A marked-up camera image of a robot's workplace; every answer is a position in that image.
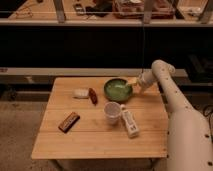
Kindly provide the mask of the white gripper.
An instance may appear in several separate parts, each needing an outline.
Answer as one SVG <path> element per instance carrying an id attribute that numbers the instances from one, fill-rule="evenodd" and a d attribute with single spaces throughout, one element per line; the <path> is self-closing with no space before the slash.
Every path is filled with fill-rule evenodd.
<path id="1" fill-rule="evenodd" d="M 156 78 L 151 71 L 145 71 L 141 73 L 138 78 L 133 77 L 126 83 L 127 86 L 135 86 L 137 83 L 141 87 L 141 91 L 146 91 L 156 82 Z"/>

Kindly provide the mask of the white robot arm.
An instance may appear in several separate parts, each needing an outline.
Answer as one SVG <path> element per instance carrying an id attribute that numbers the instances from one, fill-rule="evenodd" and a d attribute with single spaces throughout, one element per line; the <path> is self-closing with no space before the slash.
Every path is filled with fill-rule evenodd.
<path id="1" fill-rule="evenodd" d="M 167 133 L 167 171 L 213 171 L 213 144 L 208 121 L 172 79 L 175 67 L 155 60 L 151 69 L 127 81 L 146 91 L 158 82 L 171 111 Z"/>

